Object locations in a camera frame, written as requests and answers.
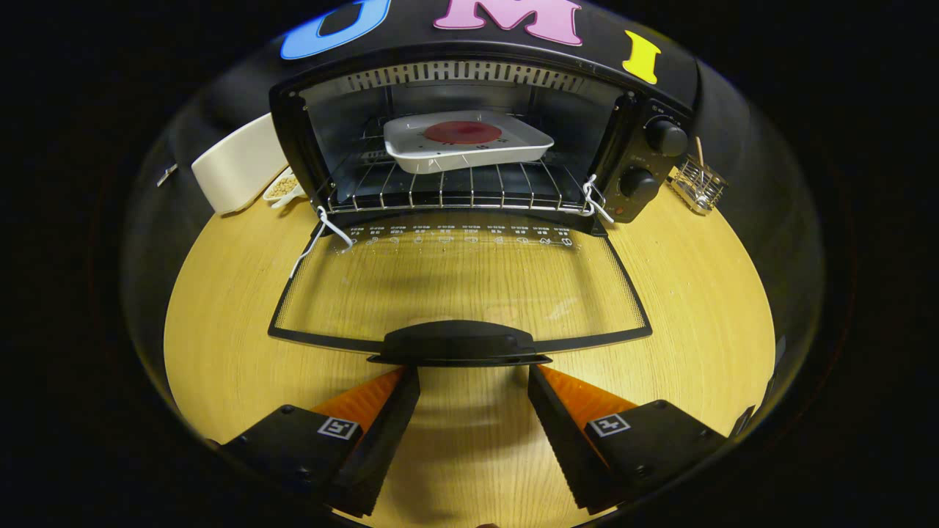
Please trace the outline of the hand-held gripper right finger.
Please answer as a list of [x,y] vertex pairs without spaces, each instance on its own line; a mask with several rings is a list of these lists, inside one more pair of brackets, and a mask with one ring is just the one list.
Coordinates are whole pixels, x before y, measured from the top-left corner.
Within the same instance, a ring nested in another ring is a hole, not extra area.
[[590,514],[660,491],[726,442],[670,401],[638,405],[542,364],[529,368],[527,397],[574,502]]

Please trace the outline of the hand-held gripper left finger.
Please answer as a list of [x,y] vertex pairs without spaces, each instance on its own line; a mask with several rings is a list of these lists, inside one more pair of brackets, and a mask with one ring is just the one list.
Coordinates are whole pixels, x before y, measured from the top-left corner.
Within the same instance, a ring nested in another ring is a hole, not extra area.
[[419,397],[418,370],[399,367],[310,410],[279,406],[221,454],[318,507],[366,517]]

